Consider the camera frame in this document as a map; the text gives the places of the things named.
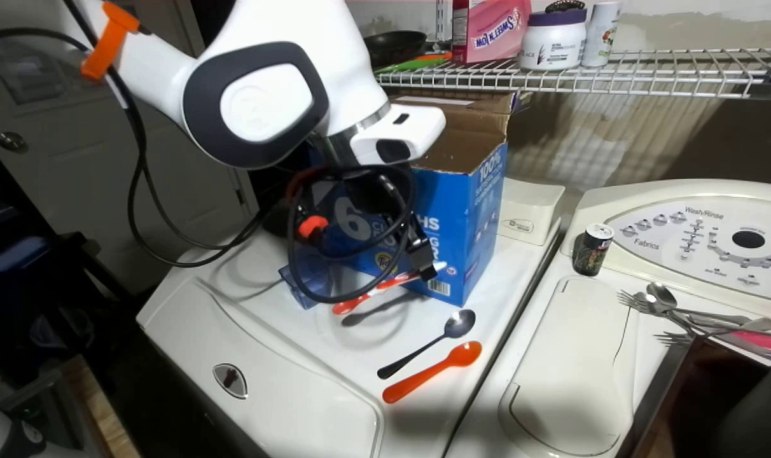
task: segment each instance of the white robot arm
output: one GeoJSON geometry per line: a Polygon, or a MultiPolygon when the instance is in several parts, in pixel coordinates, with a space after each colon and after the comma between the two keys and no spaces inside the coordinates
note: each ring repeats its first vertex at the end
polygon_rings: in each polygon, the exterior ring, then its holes
{"type": "MultiPolygon", "coordinates": [[[[44,0],[0,0],[0,16],[26,11],[21,3],[44,7],[44,0]]],[[[103,35],[109,20],[105,3],[77,6],[103,35]]],[[[63,6],[49,0],[45,7],[52,16],[61,11],[61,31],[86,41],[63,6]]],[[[343,0],[236,0],[199,58],[134,31],[115,67],[203,153],[236,167],[274,165],[306,140],[320,140],[325,160],[338,165],[408,162],[426,156],[445,128],[439,106],[386,101],[343,0]]]]}

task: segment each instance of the washing machine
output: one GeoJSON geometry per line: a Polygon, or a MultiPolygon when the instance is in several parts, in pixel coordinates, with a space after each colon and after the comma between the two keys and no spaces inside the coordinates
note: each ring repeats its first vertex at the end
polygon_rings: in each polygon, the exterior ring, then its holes
{"type": "Polygon", "coordinates": [[[506,180],[493,257],[464,306],[475,322],[459,338],[440,333],[461,307],[405,289],[352,316],[301,306],[278,273],[286,240],[266,231],[226,260],[170,270],[138,322],[268,456],[444,456],[566,233],[562,195],[562,186],[506,180]],[[430,340],[391,376],[376,375],[430,340]],[[481,354],[439,366],[461,344],[481,354]],[[436,376],[413,385],[426,368],[436,376]],[[409,394],[386,396],[405,385],[409,394]]]}
{"type": "Polygon", "coordinates": [[[449,456],[619,456],[685,330],[631,307],[650,285],[669,287],[679,307],[771,322],[771,186],[652,180],[589,191],[449,456]],[[575,250],[594,223],[610,227],[614,241],[596,257],[599,273],[580,274],[575,250]]]}

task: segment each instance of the white container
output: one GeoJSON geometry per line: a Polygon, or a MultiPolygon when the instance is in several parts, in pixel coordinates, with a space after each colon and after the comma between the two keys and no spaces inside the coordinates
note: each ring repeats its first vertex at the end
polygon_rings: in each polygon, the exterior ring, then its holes
{"type": "Polygon", "coordinates": [[[534,12],[519,54],[523,68],[573,68],[582,62],[585,11],[534,12]]]}
{"type": "Polygon", "coordinates": [[[607,67],[614,41],[615,41],[615,23],[619,23],[619,0],[599,0],[594,3],[582,67],[607,67]]]}

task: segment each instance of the dial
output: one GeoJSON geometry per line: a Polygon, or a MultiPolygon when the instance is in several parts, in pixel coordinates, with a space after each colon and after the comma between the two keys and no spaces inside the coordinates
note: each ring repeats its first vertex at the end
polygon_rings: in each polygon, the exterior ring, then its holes
{"type": "Polygon", "coordinates": [[[771,298],[771,203],[696,195],[608,222],[615,243],[666,270],[771,298]]]}

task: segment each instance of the wire shelf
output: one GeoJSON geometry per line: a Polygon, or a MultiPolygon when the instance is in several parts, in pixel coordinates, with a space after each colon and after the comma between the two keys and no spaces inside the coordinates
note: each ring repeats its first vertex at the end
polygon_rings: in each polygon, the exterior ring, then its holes
{"type": "Polygon", "coordinates": [[[657,96],[768,96],[771,48],[654,48],[615,50],[603,68],[526,72],[515,62],[440,64],[379,72],[381,87],[657,93],[657,96]]]}

